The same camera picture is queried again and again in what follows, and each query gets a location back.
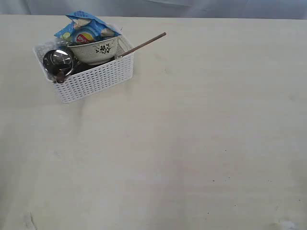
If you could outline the brown wooden chopstick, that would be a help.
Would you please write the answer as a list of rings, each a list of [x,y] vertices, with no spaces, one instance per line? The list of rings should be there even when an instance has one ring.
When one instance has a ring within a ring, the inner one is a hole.
[[[163,33],[157,35],[156,37],[154,37],[154,38],[152,38],[152,39],[150,39],[150,40],[148,40],[148,41],[146,41],[146,42],[144,42],[144,43],[142,43],[142,44],[140,44],[140,45],[138,45],[138,46],[128,50],[127,52],[123,53],[122,55],[117,56],[117,58],[122,58],[124,56],[127,56],[127,55],[129,55],[129,54],[131,54],[131,53],[133,53],[133,52],[143,48],[144,46],[147,46],[150,43],[153,43],[154,41],[156,41],[156,40],[158,40],[158,39],[160,39],[160,38],[162,38],[164,36],[166,36],[166,32],[163,32]]]

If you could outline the dark wooden spoon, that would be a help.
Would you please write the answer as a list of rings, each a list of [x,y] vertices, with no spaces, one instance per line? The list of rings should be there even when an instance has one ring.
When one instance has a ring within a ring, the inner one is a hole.
[[[65,82],[65,78],[65,73],[63,71],[59,71],[55,76],[56,83],[63,84]]]

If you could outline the white plastic woven basket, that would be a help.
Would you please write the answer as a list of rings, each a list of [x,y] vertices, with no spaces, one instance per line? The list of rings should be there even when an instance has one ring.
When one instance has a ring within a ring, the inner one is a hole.
[[[131,53],[122,58],[117,58],[117,56],[132,49],[133,45],[124,35],[120,35],[115,60],[93,69],[70,75],[63,84],[56,83],[55,78],[44,69],[43,57],[49,50],[67,44],[67,42],[59,38],[53,38],[33,48],[47,81],[53,85],[56,94],[64,104],[75,102],[132,78],[134,54]]]

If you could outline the speckled ceramic floral bowl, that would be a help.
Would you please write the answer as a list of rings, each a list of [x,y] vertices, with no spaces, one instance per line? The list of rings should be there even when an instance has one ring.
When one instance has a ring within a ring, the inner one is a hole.
[[[76,58],[88,65],[97,65],[105,63],[113,58],[118,48],[118,36],[103,41],[68,46]]]

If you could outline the blue Lays chip bag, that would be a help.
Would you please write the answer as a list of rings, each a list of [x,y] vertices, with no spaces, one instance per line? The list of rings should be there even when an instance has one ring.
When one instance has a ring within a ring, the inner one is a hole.
[[[115,27],[84,11],[76,11],[66,17],[71,22],[54,36],[74,44],[88,44],[121,35]]]

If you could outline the stainless steel cup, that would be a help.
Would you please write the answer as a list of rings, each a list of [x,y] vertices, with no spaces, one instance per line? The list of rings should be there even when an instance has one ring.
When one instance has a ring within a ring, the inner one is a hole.
[[[43,57],[43,67],[54,78],[68,76],[75,67],[75,55],[66,46],[51,49]]]

